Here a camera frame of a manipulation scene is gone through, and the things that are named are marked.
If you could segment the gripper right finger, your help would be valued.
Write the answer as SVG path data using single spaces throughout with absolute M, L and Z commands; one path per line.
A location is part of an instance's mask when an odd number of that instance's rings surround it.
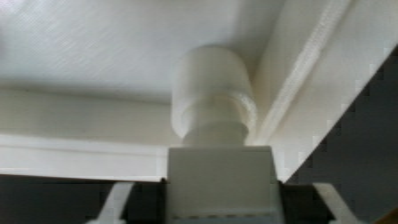
M 355 215 L 328 183 L 278 184 L 284 224 L 355 224 Z

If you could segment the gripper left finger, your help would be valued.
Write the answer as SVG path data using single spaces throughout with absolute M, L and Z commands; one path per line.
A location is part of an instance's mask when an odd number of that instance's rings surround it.
M 85 224 L 165 224 L 165 183 L 117 182 Z

